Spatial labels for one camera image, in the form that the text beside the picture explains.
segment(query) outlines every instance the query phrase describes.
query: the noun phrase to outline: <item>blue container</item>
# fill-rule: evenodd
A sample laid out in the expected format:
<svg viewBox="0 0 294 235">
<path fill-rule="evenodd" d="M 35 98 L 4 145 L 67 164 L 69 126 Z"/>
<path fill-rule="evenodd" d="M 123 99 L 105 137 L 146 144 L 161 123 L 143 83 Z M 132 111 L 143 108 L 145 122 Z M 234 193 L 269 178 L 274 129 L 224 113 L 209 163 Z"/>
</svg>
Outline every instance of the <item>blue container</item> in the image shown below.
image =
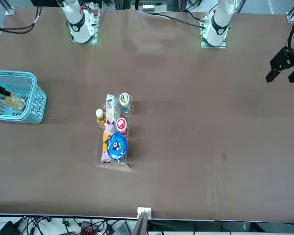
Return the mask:
<svg viewBox="0 0 294 235">
<path fill-rule="evenodd" d="M 29 124 L 42 122 L 47 96 L 37 86 L 37 78 L 32 73 L 0 70 L 0 86 L 25 101 L 23 110 L 15 110 L 0 101 L 0 120 Z"/>
</svg>

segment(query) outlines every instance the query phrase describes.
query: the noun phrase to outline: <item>small bottle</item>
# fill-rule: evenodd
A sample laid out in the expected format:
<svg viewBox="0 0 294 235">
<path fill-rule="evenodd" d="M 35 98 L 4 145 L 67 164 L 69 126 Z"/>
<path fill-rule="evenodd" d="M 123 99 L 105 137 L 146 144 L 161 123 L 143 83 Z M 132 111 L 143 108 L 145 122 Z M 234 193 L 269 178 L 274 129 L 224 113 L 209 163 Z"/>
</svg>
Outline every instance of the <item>small bottle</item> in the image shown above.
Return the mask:
<svg viewBox="0 0 294 235">
<path fill-rule="evenodd" d="M 122 107 L 123 107 L 124 112 L 128 112 L 128 110 L 129 110 L 129 105 L 130 105 L 130 103 L 129 103 L 130 100 L 129 100 L 129 95 L 128 95 L 128 93 L 123 92 L 123 93 L 120 95 L 119 101 L 120 101 L 120 104 L 121 104 Z"/>
<path fill-rule="evenodd" d="M 96 116 L 97 116 L 97 123 L 100 125 L 100 127 L 102 128 L 102 130 L 104 130 L 104 123 L 106 121 L 106 115 L 105 113 L 102 111 L 102 109 L 97 109 L 96 110 Z"/>
</svg>

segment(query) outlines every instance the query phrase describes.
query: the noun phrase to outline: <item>clear plastic container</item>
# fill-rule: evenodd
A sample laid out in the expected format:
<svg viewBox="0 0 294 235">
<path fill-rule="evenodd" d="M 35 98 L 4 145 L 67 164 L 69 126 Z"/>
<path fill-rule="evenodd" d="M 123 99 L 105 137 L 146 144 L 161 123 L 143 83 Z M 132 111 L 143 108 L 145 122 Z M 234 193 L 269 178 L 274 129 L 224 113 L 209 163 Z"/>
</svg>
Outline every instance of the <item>clear plastic container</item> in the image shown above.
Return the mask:
<svg viewBox="0 0 294 235">
<path fill-rule="evenodd" d="M 124 112 L 120 102 L 119 102 L 119 96 L 120 94 L 114 94 L 114 97 L 116 98 L 116 100 L 118 101 L 118 107 L 117 107 L 117 116 L 120 118 L 124 118 L 127 122 L 127 135 L 125 136 L 126 141 L 127 141 L 127 150 L 128 150 L 128 146 L 129 146 L 129 132 L 131 130 L 131 125 L 130 125 L 130 117 L 131 117 L 131 113 L 134 111 L 134 104 L 133 104 L 133 100 L 132 100 L 132 96 L 130 96 L 130 109 L 128 110 L 128 112 Z M 104 102 L 101 105 L 101 109 L 105 112 L 106 111 L 106 103 Z M 107 169 L 114 169 L 114 170 L 122 170 L 122 171 L 129 171 L 129 166 L 126 163 L 126 158 L 127 158 L 127 154 L 125 157 L 119 159 L 119 160 L 112 160 L 108 163 L 104 163 L 101 161 L 101 156 L 102 156 L 102 140 L 103 140 L 103 130 L 101 129 L 100 126 L 98 126 L 98 134 L 97 134 L 97 142 L 96 142 L 96 151 L 95 151 L 95 165 L 99 166 L 99 167 L 104 167 Z"/>
</svg>

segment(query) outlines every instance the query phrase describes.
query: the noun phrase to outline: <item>label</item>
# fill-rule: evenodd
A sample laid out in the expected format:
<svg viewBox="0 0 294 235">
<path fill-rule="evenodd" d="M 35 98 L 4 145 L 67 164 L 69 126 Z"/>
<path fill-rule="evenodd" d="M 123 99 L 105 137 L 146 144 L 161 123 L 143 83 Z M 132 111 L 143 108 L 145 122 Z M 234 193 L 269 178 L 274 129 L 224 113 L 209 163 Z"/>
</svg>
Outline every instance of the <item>label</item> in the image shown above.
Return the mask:
<svg viewBox="0 0 294 235">
<path fill-rule="evenodd" d="M 123 130 L 126 127 L 125 121 L 123 119 L 119 119 L 117 127 L 118 129 Z"/>
<path fill-rule="evenodd" d="M 128 95 L 127 94 L 122 94 L 120 97 L 120 101 L 122 104 L 126 104 L 128 102 Z"/>
</svg>

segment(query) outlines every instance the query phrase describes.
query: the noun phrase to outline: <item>brown table surface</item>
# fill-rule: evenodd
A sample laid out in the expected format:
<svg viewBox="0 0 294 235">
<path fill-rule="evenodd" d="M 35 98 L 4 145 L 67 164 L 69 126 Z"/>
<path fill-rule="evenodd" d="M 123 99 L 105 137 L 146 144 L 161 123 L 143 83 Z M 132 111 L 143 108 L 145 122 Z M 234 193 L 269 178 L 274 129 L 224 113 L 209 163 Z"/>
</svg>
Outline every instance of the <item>brown table surface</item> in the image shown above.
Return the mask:
<svg viewBox="0 0 294 235">
<path fill-rule="evenodd" d="M 33 15 L 17 9 L 5 26 Z M 294 222 L 291 71 L 265 81 L 285 15 L 235 15 L 227 49 L 131 10 L 105 13 L 96 46 L 72 46 L 65 21 L 44 8 L 32 32 L 1 36 L 0 69 L 35 74 L 48 102 L 40 125 L 0 122 L 0 212 Z M 124 91 L 130 172 L 94 166 L 96 109 Z"/>
</svg>

